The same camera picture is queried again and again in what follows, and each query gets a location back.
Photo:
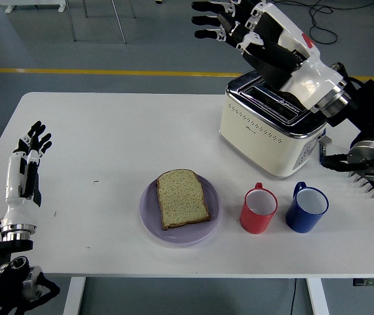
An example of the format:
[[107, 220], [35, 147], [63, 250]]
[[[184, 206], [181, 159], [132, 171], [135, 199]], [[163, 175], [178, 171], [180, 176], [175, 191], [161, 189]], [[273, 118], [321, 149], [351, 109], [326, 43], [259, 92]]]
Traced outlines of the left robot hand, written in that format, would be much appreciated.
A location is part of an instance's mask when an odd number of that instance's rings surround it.
[[5, 201], [7, 212], [1, 220], [3, 230], [36, 229], [35, 211], [41, 206], [39, 164], [51, 147], [51, 134], [46, 126], [35, 122], [18, 140], [9, 158]]

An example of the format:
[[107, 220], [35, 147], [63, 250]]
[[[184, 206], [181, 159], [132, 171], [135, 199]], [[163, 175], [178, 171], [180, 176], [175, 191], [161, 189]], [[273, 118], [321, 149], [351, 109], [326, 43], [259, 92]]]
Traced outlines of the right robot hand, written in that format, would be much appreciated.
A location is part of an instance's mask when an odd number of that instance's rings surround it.
[[327, 117], [346, 106], [344, 77], [326, 66], [311, 38], [275, 4], [266, 1], [194, 1], [201, 16], [196, 25], [212, 25], [199, 30], [197, 38], [225, 42], [242, 57], [273, 90], [292, 95], [306, 109], [322, 111]]

